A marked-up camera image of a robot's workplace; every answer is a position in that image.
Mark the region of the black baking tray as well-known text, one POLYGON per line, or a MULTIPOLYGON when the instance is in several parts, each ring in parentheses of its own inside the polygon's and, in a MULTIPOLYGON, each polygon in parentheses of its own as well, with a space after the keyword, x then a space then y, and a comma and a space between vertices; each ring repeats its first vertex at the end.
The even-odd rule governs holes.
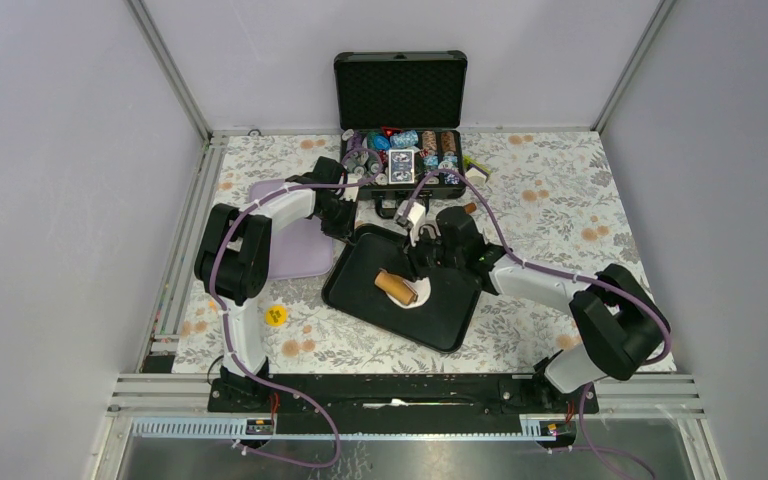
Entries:
POLYGON ((377 225, 355 232, 326 280, 324 303, 441 353, 458 350, 480 292, 455 271, 410 281, 396 272, 404 237, 377 225))

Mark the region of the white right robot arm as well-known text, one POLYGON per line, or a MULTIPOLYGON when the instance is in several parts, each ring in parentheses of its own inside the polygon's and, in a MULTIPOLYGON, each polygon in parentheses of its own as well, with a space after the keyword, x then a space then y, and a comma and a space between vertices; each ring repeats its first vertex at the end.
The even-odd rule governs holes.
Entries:
POLYGON ((434 222, 426 213, 423 205, 405 201, 395 216, 408 234, 400 270, 409 279, 448 270, 473 289, 524 298, 574 320, 580 344, 535 368, 540 379, 533 396, 543 410, 561 410, 574 391, 604 377, 627 380, 655 352, 666 351, 668 323, 626 268, 610 264, 582 274, 517 260, 504 245, 487 241, 464 208, 448 207, 434 222))

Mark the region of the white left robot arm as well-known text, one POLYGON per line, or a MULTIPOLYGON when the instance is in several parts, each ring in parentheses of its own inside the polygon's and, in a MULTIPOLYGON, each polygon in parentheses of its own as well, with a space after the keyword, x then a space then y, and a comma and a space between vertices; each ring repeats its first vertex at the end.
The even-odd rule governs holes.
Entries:
POLYGON ((311 171, 243 207, 215 204, 209 211, 194 276, 219 306, 224 355, 222 376, 232 398, 248 411, 269 401, 268 358, 257 297, 268 280, 273 237, 296 221, 317 218, 321 231, 346 239, 354 230, 359 190, 368 181, 334 159, 320 157, 311 171))

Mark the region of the white dough disc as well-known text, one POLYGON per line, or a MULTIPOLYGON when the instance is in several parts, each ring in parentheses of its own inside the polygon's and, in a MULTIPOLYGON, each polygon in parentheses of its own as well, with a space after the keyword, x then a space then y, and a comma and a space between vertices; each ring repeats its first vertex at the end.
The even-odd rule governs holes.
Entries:
POLYGON ((397 296, 387 292, 386 295, 392 303, 402 309, 414 309, 423 306, 431 297, 432 285, 429 277, 417 281, 402 279, 404 289, 409 289, 415 294, 415 299, 408 304, 402 303, 397 296))

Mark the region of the wooden rolling pin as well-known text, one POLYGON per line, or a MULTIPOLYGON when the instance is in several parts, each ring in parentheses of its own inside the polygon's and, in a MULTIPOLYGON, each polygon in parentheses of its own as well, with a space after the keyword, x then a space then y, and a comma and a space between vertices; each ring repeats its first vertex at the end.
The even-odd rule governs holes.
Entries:
POLYGON ((397 296, 402 303, 408 304, 415 299, 415 294, 409 289, 404 289, 402 279, 386 270, 380 270, 375 276, 374 285, 385 295, 389 292, 397 296))

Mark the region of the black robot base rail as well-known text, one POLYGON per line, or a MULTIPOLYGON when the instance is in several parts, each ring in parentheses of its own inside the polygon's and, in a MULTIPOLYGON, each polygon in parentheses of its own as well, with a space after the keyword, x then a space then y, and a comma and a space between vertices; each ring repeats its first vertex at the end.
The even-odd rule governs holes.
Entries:
POLYGON ((595 390, 562 393, 541 376, 514 374, 269 374, 260 381, 221 374, 211 382, 214 413, 301 413, 315 407, 463 406, 489 413, 565 415, 599 406, 595 390))

